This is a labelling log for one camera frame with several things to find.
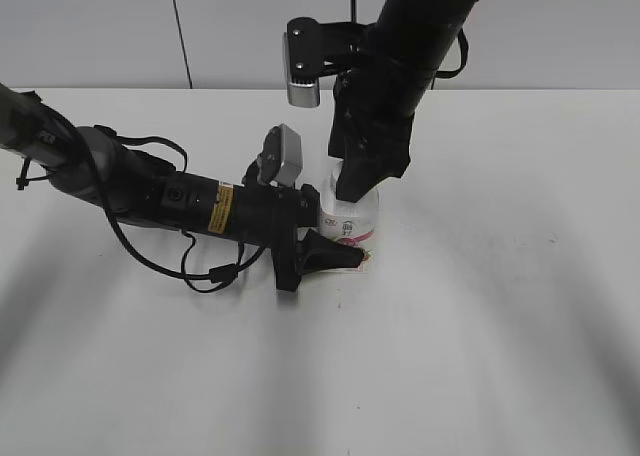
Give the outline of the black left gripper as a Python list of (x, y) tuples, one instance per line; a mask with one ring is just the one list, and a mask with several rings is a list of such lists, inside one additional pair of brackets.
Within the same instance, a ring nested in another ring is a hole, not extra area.
[(304, 184), (300, 188), (261, 185), (245, 175), (234, 189), (232, 236), (270, 251), (275, 285), (294, 292), (302, 277), (319, 272), (356, 269), (364, 260), (361, 248), (332, 241), (315, 230), (298, 240), (300, 228), (318, 223), (319, 192)]

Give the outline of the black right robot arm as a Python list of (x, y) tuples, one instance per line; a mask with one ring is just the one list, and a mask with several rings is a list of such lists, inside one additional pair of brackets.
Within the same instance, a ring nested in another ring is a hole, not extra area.
[(356, 32), (354, 62), (334, 84), (328, 151), (342, 161), (337, 197), (359, 201), (410, 163), (410, 138), (424, 93), (455, 72), (441, 64), (452, 44), (468, 60), (464, 23), (481, 0), (385, 0), (378, 19)]

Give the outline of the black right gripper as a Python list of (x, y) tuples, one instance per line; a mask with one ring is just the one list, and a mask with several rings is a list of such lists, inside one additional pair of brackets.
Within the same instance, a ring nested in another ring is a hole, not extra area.
[(339, 200), (356, 203), (385, 179), (404, 174), (415, 111), (434, 77), (431, 68), (393, 59), (338, 75), (328, 155), (342, 160)]

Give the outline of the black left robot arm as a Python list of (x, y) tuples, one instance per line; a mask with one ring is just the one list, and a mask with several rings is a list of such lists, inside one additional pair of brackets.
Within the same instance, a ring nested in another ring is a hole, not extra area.
[[(17, 188), (32, 183), (29, 167), (39, 165), (43, 180), (58, 191), (101, 208), (134, 259), (195, 292), (230, 286), (264, 252), (271, 255), (277, 289), (289, 292), (307, 274), (362, 263), (362, 249), (318, 233), (320, 194), (309, 184), (295, 185), (302, 169), (301, 137), (288, 126), (269, 130), (239, 185), (176, 168), (142, 151), (145, 144), (187, 154), (160, 136), (131, 138), (103, 125), (75, 126), (37, 93), (1, 89), (1, 147), (23, 159)], [(197, 235), (231, 240), (237, 256), (203, 273), (172, 270), (135, 249), (122, 230), (125, 224), (175, 230), (190, 241)]]

